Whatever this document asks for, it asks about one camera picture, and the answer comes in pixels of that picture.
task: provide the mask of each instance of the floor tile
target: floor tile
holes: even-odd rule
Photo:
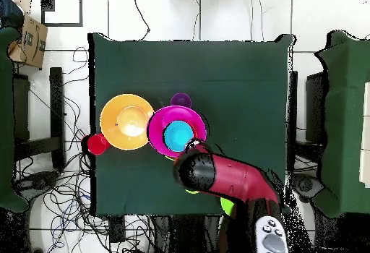
[[[274,41],[290,16],[291,0],[202,0],[202,40]]]
[[[196,0],[137,0],[150,32],[145,40],[192,39]],[[114,40],[139,40],[147,32],[134,0],[109,0],[109,37]]]
[[[28,76],[30,87],[33,91],[29,94],[29,124],[30,139],[38,139],[50,137],[50,68],[61,67],[63,74],[64,95],[73,100],[80,109],[80,115],[77,121],[77,126],[86,134],[90,132],[90,104],[88,95],[88,52],[77,50],[73,51],[46,51],[43,60],[43,69],[38,70],[29,66],[20,68],[20,74]],[[78,108],[70,100],[65,99],[74,110],[78,113]],[[74,113],[71,107],[64,103],[65,122],[65,140],[72,140],[74,133]]]
[[[274,41],[291,33],[291,0],[253,0],[253,5],[253,40]]]
[[[309,231],[309,240],[311,241],[311,244],[314,244],[315,242],[315,231]]]
[[[365,84],[365,100],[363,103],[364,116],[370,116],[370,82]]]
[[[202,0],[201,25],[201,40],[251,40],[251,0]]]
[[[79,23],[79,0],[54,0],[55,11],[45,12],[45,23]]]
[[[360,159],[360,182],[370,188],[370,151],[361,150]]]
[[[307,231],[314,231],[315,230],[315,219],[314,219],[314,211],[309,203],[302,203],[297,194],[295,192],[294,196],[297,200],[297,205],[299,208],[299,212],[304,220],[304,226],[306,227]]]
[[[363,118],[361,149],[370,151],[370,116]]]
[[[322,72],[320,60],[313,53],[294,53],[293,70],[298,72],[297,127],[306,128],[306,81],[311,74]],[[297,130],[297,140],[305,141],[306,132]]]
[[[58,231],[54,232],[54,237],[58,238],[59,235]],[[53,240],[49,230],[30,230],[31,247],[33,250],[41,248],[44,253],[47,253],[53,244],[57,243],[57,247],[51,250],[50,253],[109,253],[99,242],[100,239],[104,245],[108,246],[107,236],[99,235],[98,239],[95,233],[83,234],[80,231],[64,232],[64,235],[57,243],[57,240]]]
[[[75,154],[77,154],[77,145],[73,144],[70,151],[65,153],[66,161],[68,161],[70,158],[73,158]],[[46,171],[51,170],[51,162],[49,161],[49,165],[43,170],[39,171]],[[73,172],[70,171],[78,171],[79,170],[79,161],[78,158],[75,158],[67,167],[66,172],[60,177],[60,179],[56,182],[57,186],[60,186],[61,184],[67,183],[67,187],[61,187],[59,188],[59,193],[55,191],[49,191],[46,194],[43,194],[36,198],[36,200],[33,203],[31,214],[30,214],[30,227],[31,228],[46,228],[49,229],[51,227],[51,224],[53,222],[52,228],[61,228],[60,226],[60,218],[56,218],[57,216],[63,215],[63,211],[69,209],[69,205],[72,204],[72,198],[71,194],[73,194],[76,187],[74,184],[76,184],[77,177],[74,176],[70,178],[70,176],[73,175]],[[83,180],[84,176],[80,176],[78,178],[79,182]],[[85,179],[83,181],[83,189],[90,192],[90,179]],[[86,202],[87,206],[90,204],[87,198],[84,198],[84,202]],[[74,214],[74,210],[71,210],[70,218],[73,219],[77,213]],[[82,220],[79,220],[80,224],[79,226],[83,226]],[[76,228],[76,226],[71,223],[70,228]]]
[[[72,6],[70,2],[63,0],[55,0],[56,12],[51,14],[45,13],[50,20],[68,23],[67,20],[62,20],[65,17],[65,11],[69,11]],[[40,21],[38,16],[41,13],[40,0],[33,0],[31,4],[31,17]],[[79,2],[74,1],[74,7],[79,7]],[[46,38],[46,50],[74,50],[79,46],[88,47],[88,33],[108,34],[108,0],[82,0],[83,4],[83,27],[48,27],[48,36]]]
[[[294,51],[318,51],[327,34],[345,30],[357,38],[370,33],[369,0],[293,0]]]

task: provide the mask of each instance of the black cable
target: black cable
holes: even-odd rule
[[[77,52],[80,48],[84,49],[84,52],[86,53],[86,61],[84,61],[84,64],[83,64],[81,67],[75,68],[75,69],[71,70],[71,71],[70,71],[70,72],[68,72],[68,73],[66,73],[66,72],[62,72],[62,74],[71,74],[72,72],[75,72],[76,70],[79,70],[79,69],[81,69],[81,68],[83,68],[83,67],[85,67],[85,66],[86,66],[86,64],[87,64],[87,63],[88,63],[88,61],[89,61],[89,57],[88,57],[88,55],[87,55],[87,51],[86,51],[85,47],[78,47],[76,50],[74,50],[74,52],[73,52],[73,61],[74,61],[75,63],[80,63],[80,61],[75,61],[75,60],[74,60],[74,55],[76,54],[76,52]]]
[[[137,2],[136,2],[136,0],[134,0],[134,2],[135,2],[135,7],[137,8],[137,11],[139,12],[139,14],[140,14],[140,16],[141,16],[141,18],[142,18],[142,21],[143,21],[143,22],[145,23],[145,25],[147,26],[147,32],[145,33],[144,37],[143,37],[142,39],[140,39],[140,40],[139,40],[139,41],[142,41],[142,40],[144,40],[144,39],[145,39],[145,37],[147,37],[147,34],[150,32],[150,28],[149,28],[149,25],[147,24],[147,22],[145,21],[144,17],[142,16],[142,13],[141,13],[141,11],[140,11],[139,7],[137,6]]]
[[[200,14],[200,8],[199,8],[199,12],[198,12],[197,16],[195,17],[195,22],[194,22],[194,27],[193,27],[193,38],[192,38],[192,41],[194,41],[194,36],[195,36],[195,26],[197,25],[197,20],[198,20],[198,16],[199,16],[199,14]]]
[[[22,170],[22,177],[23,177],[23,178],[25,178],[25,174],[24,174],[25,170],[33,164],[33,158],[32,158],[32,157],[29,157],[29,159],[31,159],[31,163],[30,163],[30,164],[28,164],[27,166],[25,166],[25,167],[23,168],[23,170]]]
[[[261,0],[259,0],[259,6],[261,7],[261,31],[262,31],[262,40],[264,41],[264,35],[263,35],[263,13],[262,13],[262,3],[261,3]]]

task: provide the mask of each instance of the cup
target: cup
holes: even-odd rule
[[[103,154],[109,146],[108,140],[101,133],[90,136],[87,140],[87,148],[93,155]]]

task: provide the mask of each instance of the white floor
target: white floor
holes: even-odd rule
[[[46,12],[45,20],[50,23],[78,22],[79,0],[56,0],[56,11]],[[150,26],[150,33],[145,40],[192,39],[194,21],[199,7],[197,0],[137,0],[143,17]],[[305,123],[305,80],[307,75],[322,71],[322,65],[313,53],[325,47],[327,34],[331,30],[347,30],[357,38],[364,38],[370,33],[369,0],[202,0],[202,27],[199,34],[199,19],[195,27],[194,40],[255,40],[270,41],[280,34],[292,33],[296,36],[294,46],[293,69],[298,71],[298,116],[297,127],[304,129]],[[40,0],[32,0],[31,17],[40,18]],[[134,0],[83,0],[83,27],[50,27],[46,41],[43,70],[23,67],[20,73],[27,74],[31,89],[47,104],[49,98],[49,68],[62,67],[68,73],[86,61],[83,48],[73,54],[78,47],[88,49],[87,33],[98,32],[114,40],[138,40],[146,32]],[[64,75],[64,81],[79,80],[88,76],[87,65],[71,74]],[[65,86],[65,96],[78,103],[82,113],[77,122],[89,133],[88,81],[71,82]],[[50,110],[32,93],[29,94],[29,130],[30,138],[50,136]],[[72,127],[74,114],[65,106],[66,121]],[[297,136],[304,140],[304,131],[298,130]],[[66,127],[66,141],[72,133]],[[74,143],[67,153],[67,159],[78,153]],[[37,155],[29,172],[51,169],[50,155]],[[29,160],[22,161],[22,168]],[[68,171],[78,169],[77,164],[68,167]],[[61,214],[46,196],[47,206]],[[58,196],[59,202],[67,197]],[[314,238],[314,219],[309,205],[300,204],[301,214],[306,229]],[[30,229],[33,247],[47,251],[52,245],[51,222],[56,216],[39,197],[33,205]],[[53,224],[58,232],[58,223]],[[62,237],[67,242],[62,248],[55,248],[51,253],[70,253],[70,247],[77,243],[80,231],[71,231]],[[108,253],[96,235],[84,235],[80,247],[73,253]]]

